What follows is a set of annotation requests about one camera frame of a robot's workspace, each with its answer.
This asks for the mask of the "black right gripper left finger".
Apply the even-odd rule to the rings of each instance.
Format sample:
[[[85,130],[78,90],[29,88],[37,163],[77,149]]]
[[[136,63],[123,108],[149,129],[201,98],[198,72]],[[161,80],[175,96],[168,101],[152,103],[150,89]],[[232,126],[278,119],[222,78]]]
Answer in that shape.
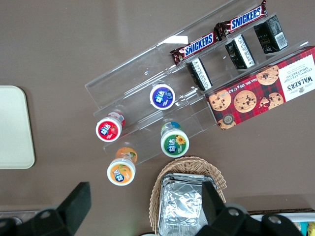
[[[56,208],[46,209],[17,225],[12,218],[0,220],[2,236],[73,236],[92,206],[89,182],[80,182]]]

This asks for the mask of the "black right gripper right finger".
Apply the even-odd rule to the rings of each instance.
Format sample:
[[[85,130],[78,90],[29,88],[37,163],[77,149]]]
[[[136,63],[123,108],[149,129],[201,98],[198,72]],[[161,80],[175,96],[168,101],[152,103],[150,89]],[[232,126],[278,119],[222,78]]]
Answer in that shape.
[[[297,227],[286,217],[266,214],[253,219],[238,207],[227,207],[212,183],[202,183],[202,209],[208,224],[198,236],[300,236]]]

